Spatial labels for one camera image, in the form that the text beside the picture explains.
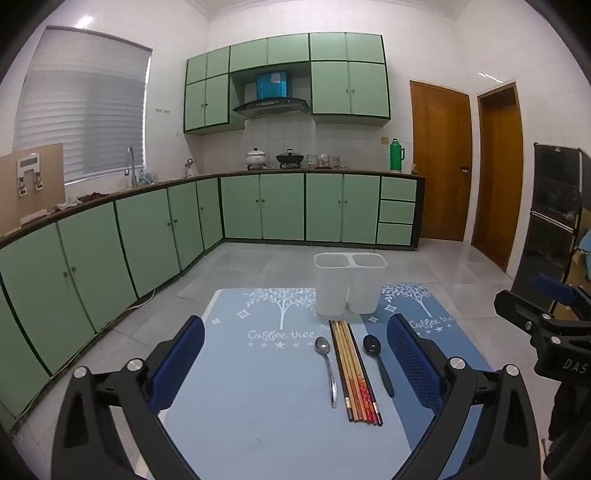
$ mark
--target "white plastic container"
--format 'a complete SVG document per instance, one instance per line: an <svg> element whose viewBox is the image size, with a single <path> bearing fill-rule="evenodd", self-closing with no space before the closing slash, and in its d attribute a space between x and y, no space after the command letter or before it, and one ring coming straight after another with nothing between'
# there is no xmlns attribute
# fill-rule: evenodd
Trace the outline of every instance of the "white plastic container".
<svg viewBox="0 0 591 480"><path fill-rule="evenodd" d="M378 308L388 264L378 254L347 255L353 267L349 287L349 310L353 313L373 313Z"/></svg>
<svg viewBox="0 0 591 480"><path fill-rule="evenodd" d="M316 312L341 315L347 306L351 276L348 254L329 253L314 256L316 266Z"/></svg>

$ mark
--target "blue gripper pad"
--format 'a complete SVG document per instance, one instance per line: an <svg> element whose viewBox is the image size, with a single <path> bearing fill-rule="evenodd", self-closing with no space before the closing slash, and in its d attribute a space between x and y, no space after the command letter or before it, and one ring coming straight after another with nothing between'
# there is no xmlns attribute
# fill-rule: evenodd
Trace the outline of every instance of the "blue gripper pad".
<svg viewBox="0 0 591 480"><path fill-rule="evenodd" d="M437 415L443 408L441 376L427 358L414 336L393 315L388 321L386 335L398 363L404 371L421 405Z"/></svg>
<svg viewBox="0 0 591 480"><path fill-rule="evenodd" d="M154 414L170 408L205 342L203 321L197 316L192 319L152 377L148 407Z"/></svg>

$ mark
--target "ceiling light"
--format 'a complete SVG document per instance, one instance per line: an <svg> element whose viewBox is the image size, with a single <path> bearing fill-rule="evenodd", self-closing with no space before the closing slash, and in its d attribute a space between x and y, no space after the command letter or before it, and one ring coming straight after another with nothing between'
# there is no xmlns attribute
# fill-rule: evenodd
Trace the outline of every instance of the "ceiling light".
<svg viewBox="0 0 591 480"><path fill-rule="evenodd" d="M78 20L78 23L74 25L75 28L86 28L94 20L94 17L90 15L85 15L81 19Z"/></svg>

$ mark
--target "tiled floor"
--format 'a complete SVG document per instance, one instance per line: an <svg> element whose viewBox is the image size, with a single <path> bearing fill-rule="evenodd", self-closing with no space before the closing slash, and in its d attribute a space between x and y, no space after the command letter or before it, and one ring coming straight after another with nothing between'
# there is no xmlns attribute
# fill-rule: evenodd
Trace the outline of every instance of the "tiled floor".
<svg viewBox="0 0 591 480"><path fill-rule="evenodd" d="M128 315L77 365L93 372L120 369L128 359L146 358L172 338L190 314L203 314L219 288L314 286L314 254L321 247L222 244L145 306ZM326 248L326 251L338 251ZM388 262L387 282L419 282L457 320L493 368L521 368L540 436L547 436L557 383L535 375L529 336L495 314L495 295L512 280L479 251L460 242L422 240L417 252L377 251ZM69 374L41 400L15 444L40 480L49 479L51 445ZM135 464L139 451L120 409L114 409L124 447Z"/></svg>

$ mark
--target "metal spoon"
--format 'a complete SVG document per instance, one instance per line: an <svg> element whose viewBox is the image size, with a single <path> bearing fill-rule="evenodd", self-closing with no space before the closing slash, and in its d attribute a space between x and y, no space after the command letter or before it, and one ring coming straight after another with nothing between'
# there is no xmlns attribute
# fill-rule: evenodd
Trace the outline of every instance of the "metal spoon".
<svg viewBox="0 0 591 480"><path fill-rule="evenodd" d="M329 372L329 382L330 382L330 406L336 408L336 383L332 374L332 367L330 366L329 360L329 352L330 352L330 343L324 337L318 337L314 342L314 347L316 351L324 357L324 361L326 362L326 369Z"/></svg>

